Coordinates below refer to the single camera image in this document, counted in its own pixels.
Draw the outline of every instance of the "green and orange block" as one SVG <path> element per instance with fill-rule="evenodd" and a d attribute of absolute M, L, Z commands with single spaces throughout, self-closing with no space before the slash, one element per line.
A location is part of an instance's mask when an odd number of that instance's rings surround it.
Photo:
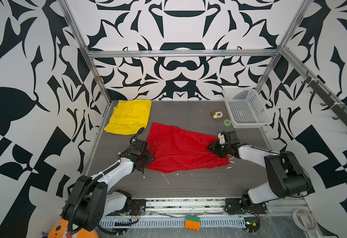
<path fill-rule="evenodd" d="M 185 218 L 185 228 L 190 230 L 200 230 L 200 218 L 187 215 Z"/>

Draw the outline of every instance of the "green tape roll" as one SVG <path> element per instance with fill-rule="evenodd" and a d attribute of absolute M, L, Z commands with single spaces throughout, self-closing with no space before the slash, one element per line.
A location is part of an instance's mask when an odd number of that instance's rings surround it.
<path fill-rule="evenodd" d="M 225 119 L 224 120 L 224 125 L 225 126 L 230 126 L 230 125 L 232 125 L 232 122 L 229 119 Z"/>

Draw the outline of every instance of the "cable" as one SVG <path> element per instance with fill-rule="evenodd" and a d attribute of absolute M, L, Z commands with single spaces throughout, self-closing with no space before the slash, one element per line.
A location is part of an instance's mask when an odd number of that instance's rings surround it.
<path fill-rule="evenodd" d="M 241 209 L 242 209 L 241 207 L 238 207 L 238 208 L 236 208 L 236 209 L 233 209 L 233 210 L 227 211 L 227 210 L 226 210 L 226 208 L 227 208 L 228 206 L 233 207 L 233 205 L 232 205 L 232 204 L 230 204 L 230 203 L 226 203 L 226 204 L 225 204 L 225 207 L 224 207 L 224 211 L 225 211 L 226 213 L 229 213 L 229 212 L 235 212 L 235 211 L 237 211 L 238 209 L 239 209 L 239 210 L 241 210 Z"/>
<path fill-rule="evenodd" d="M 119 231 L 108 231 L 108 230 L 105 230 L 102 226 L 100 226 L 99 224 L 97 225 L 97 228 L 104 232 L 105 234 L 108 234 L 108 235 L 123 235 L 127 232 L 128 229 L 122 229 L 123 231 L 122 232 L 119 232 Z"/>
<path fill-rule="evenodd" d="M 260 226 L 261 226 L 261 221 L 260 221 L 260 219 L 259 219 L 259 217 L 256 215 L 256 214 L 254 214 L 254 213 L 252 213 L 252 212 L 248 212 L 248 211 L 245 211 L 245 210 L 241 210 L 241 212 L 246 212 L 246 213 L 250 213 L 250 214 L 252 214 L 252 215 L 254 215 L 255 217 L 256 217 L 256 221 L 255 221 L 255 223 L 257 224 L 257 230 L 260 228 Z"/>
<path fill-rule="evenodd" d="M 310 184 L 311 184 L 311 187 L 309 190 L 307 190 L 307 194 L 306 195 L 302 195 L 302 196 L 288 196 L 288 197 L 291 197 L 291 198 L 303 198 L 303 197 L 306 197 L 308 196 L 310 193 L 308 193 L 308 191 L 311 191 L 312 190 L 312 183 L 311 183 L 311 177 L 310 175 L 308 174 L 308 172 L 303 168 L 303 166 L 301 166 L 296 160 L 288 157 L 287 155 L 285 155 L 284 153 L 281 153 L 281 152 L 275 152 L 275 151 L 271 151 L 271 150 L 265 150 L 265 149 L 262 149 L 262 148 L 258 148 L 258 147 L 255 147 L 254 145 L 250 145 L 251 148 L 255 148 L 255 149 L 258 149 L 258 150 L 263 150 L 263 151 L 266 151 L 266 152 L 269 152 L 269 153 L 275 153 L 275 154 L 278 154 L 278 155 L 283 155 L 285 157 L 287 157 L 288 159 L 292 160 L 293 162 L 295 162 L 297 165 L 299 165 L 302 170 L 307 174 L 307 177 L 308 179 L 310 180 Z"/>
<path fill-rule="evenodd" d="M 98 175 L 97 177 L 95 177 L 94 179 L 92 179 L 90 181 L 90 183 L 88 185 L 86 185 L 86 187 L 82 190 L 82 192 L 80 193 L 80 195 L 78 196 L 77 202 L 73 208 L 73 211 L 71 212 L 70 216 L 69 216 L 69 220 L 68 220 L 68 233 L 73 235 L 76 234 L 77 232 L 79 232 L 82 227 L 77 227 L 76 229 L 73 230 L 73 220 L 74 217 L 76 216 L 76 212 L 77 209 L 79 207 L 79 205 L 81 204 L 82 200 L 84 199 L 85 195 L 87 194 L 87 192 L 93 187 L 93 185 L 100 179 L 102 178 L 103 174 L 107 174 L 110 171 L 112 171 L 113 169 L 115 169 L 118 165 L 120 165 L 121 163 L 116 163 L 114 164 L 112 167 L 110 167 L 109 169 L 106 169 L 102 174 Z"/>
<path fill-rule="evenodd" d="M 160 216 L 172 217 L 172 218 L 185 217 L 185 216 L 171 216 L 171 215 L 163 214 L 163 213 L 159 213 L 159 212 L 150 212 L 150 214 L 158 214 Z"/>
<path fill-rule="evenodd" d="M 141 128 L 137 131 L 137 133 L 131 137 L 131 139 L 130 139 L 130 146 L 129 146 L 126 150 L 124 150 L 121 154 L 124 154 L 125 152 L 127 152 L 129 149 L 131 149 L 131 148 L 134 146 L 135 141 L 136 141 L 137 138 L 138 138 L 138 135 L 139 135 L 140 133 L 142 133 L 143 131 L 145 131 L 145 128 L 144 128 L 144 127 L 141 127 Z"/>
<path fill-rule="evenodd" d="M 133 225 L 133 224 L 135 224 L 135 223 L 137 223 L 139 221 L 138 217 L 137 216 L 135 216 L 135 217 L 137 218 L 136 221 L 131 221 L 131 219 L 129 218 L 130 223 L 114 222 L 114 226 L 131 226 L 131 225 Z"/>

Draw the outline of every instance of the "black and white wallpaper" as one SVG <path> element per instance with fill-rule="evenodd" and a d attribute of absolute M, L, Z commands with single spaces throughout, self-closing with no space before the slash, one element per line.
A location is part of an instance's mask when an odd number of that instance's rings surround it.
<path fill-rule="evenodd" d="M 274 49 L 301 0 L 68 0 L 89 50 Z M 112 99 L 222 99 L 255 87 L 255 57 L 97 58 Z"/>
<path fill-rule="evenodd" d="M 68 0 L 90 50 L 275 48 L 301 0 Z"/>
<path fill-rule="evenodd" d="M 289 43 L 295 53 L 347 104 L 347 0 L 315 0 Z M 347 127 L 282 57 L 261 95 L 274 116 L 264 126 L 273 150 L 294 152 L 314 192 L 305 197 L 328 234 L 347 237 Z"/>
<path fill-rule="evenodd" d="M 226 87 L 256 86 L 270 56 L 97 58 L 114 100 L 223 99 Z"/>
<path fill-rule="evenodd" d="M 42 237 L 106 102 L 55 0 L 0 0 L 0 237 Z"/>

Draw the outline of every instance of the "orange stuffed toy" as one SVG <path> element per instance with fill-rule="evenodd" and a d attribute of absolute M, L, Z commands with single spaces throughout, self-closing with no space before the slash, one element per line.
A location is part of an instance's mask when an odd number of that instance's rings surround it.
<path fill-rule="evenodd" d="M 81 229 L 76 234 L 71 235 L 68 233 L 68 221 L 61 219 L 49 232 L 48 238 L 98 238 L 98 234 L 95 230 Z"/>

